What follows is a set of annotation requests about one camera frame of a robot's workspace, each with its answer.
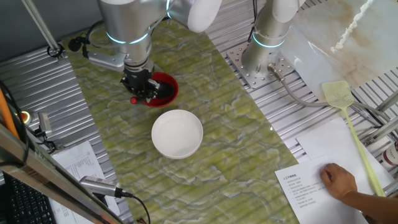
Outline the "person right hand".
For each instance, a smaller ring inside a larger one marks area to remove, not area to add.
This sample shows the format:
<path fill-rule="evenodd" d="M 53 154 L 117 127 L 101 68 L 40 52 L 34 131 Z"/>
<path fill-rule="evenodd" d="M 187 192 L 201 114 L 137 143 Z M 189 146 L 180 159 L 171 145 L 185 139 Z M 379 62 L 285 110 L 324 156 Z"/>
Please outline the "person right hand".
<path fill-rule="evenodd" d="M 358 192 L 354 176 L 338 164 L 327 164 L 320 170 L 320 178 L 328 193 L 343 203 Z"/>

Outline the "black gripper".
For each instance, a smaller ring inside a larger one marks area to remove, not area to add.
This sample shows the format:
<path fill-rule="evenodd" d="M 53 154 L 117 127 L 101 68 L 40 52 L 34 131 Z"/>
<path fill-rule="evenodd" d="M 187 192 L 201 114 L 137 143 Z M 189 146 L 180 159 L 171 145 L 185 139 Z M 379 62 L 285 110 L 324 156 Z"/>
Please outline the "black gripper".
<path fill-rule="evenodd" d="M 137 102 L 150 103 L 159 92 L 160 83 L 151 79 L 154 71 L 144 69 L 140 72 L 132 72 L 124 69 L 124 75 L 120 81 L 128 92 L 135 96 Z"/>

